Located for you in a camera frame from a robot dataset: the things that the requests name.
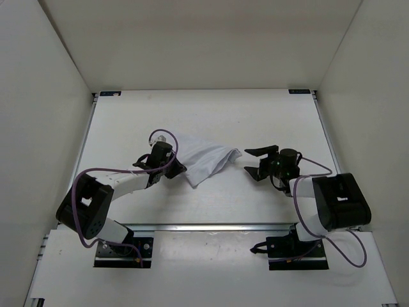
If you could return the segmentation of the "white fabric skirt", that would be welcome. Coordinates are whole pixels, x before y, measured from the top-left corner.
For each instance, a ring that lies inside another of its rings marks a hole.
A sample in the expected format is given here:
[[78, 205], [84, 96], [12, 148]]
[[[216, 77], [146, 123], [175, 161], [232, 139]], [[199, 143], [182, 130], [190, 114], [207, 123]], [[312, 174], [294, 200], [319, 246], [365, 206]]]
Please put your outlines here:
[[185, 178], [192, 188], [220, 172], [227, 163], [242, 156], [237, 148], [220, 145], [207, 139], [175, 132], [178, 141], [177, 159], [186, 167]]

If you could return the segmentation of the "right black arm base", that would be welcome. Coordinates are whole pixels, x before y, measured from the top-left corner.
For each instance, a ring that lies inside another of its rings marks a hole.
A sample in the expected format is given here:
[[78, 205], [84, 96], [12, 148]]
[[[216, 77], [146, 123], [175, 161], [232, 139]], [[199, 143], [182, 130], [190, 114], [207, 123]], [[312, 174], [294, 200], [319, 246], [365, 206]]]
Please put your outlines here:
[[270, 271], [324, 271], [328, 262], [322, 240], [304, 242], [295, 230], [279, 237], [267, 237], [250, 252], [266, 254]]

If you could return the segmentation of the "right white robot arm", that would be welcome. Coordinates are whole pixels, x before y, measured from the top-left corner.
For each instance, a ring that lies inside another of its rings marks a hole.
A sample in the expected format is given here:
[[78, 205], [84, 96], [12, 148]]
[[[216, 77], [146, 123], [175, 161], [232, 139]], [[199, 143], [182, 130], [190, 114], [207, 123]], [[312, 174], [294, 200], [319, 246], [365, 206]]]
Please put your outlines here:
[[277, 145], [246, 149], [260, 157], [258, 167], [244, 167], [257, 182], [269, 179], [273, 187], [294, 201], [299, 222], [286, 241], [289, 253], [301, 256], [309, 242], [324, 239], [338, 229], [367, 225], [372, 213], [351, 173], [333, 175], [326, 166]]

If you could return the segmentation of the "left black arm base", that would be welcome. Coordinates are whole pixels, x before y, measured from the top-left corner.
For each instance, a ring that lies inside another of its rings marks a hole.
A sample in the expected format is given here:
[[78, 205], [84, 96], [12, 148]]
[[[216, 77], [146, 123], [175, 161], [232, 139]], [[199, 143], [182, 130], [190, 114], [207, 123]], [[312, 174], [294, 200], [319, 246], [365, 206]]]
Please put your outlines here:
[[133, 248], [112, 246], [107, 243], [98, 243], [95, 252], [93, 267], [120, 268], [120, 269], [150, 269], [153, 257], [154, 237], [135, 234], [131, 245], [135, 246], [142, 256], [139, 259]]

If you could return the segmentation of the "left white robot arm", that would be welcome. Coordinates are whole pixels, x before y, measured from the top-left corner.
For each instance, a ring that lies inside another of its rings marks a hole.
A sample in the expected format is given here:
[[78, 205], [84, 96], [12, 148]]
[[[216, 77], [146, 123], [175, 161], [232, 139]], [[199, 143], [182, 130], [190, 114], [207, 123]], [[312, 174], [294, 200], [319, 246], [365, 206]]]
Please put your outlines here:
[[108, 218], [111, 203], [118, 198], [157, 184], [162, 177], [172, 179], [186, 172], [177, 159], [178, 140], [174, 144], [159, 136], [151, 152], [142, 155], [133, 169], [90, 168], [80, 172], [56, 212], [56, 219], [75, 231], [84, 247], [97, 242], [112, 246], [125, 255], [134, 248], [134, 233], [125, 225]]

